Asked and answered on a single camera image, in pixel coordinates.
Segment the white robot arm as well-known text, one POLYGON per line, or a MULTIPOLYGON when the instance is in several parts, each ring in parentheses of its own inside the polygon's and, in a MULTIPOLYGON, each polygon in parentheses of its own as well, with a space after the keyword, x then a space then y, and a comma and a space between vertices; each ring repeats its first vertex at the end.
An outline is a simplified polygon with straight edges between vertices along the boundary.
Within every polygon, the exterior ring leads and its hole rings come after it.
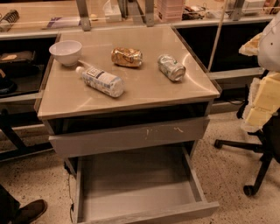
POLYGON ((239 53, 255 55, 258 65, 268 71, 262 78, 253 79, 241 116, 241 127, 256 132, 280 109, 280 12, 261 33, 242 45, 239 53))

